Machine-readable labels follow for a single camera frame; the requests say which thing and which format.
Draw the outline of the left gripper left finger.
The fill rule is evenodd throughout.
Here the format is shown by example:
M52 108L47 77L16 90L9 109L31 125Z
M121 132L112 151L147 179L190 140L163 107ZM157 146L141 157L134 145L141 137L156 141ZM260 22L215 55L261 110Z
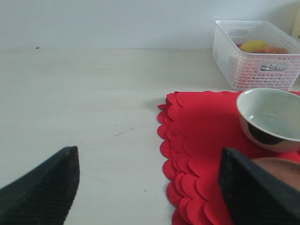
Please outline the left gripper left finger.
M76 146L65 147L0 190L2 225L62 225L80 181Z

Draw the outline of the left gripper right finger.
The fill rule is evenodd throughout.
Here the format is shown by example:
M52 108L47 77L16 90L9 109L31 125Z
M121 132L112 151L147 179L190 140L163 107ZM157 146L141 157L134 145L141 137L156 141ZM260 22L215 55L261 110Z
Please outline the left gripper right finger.
M222 150L218 184L236 225L300 223L300 191L236 149Z

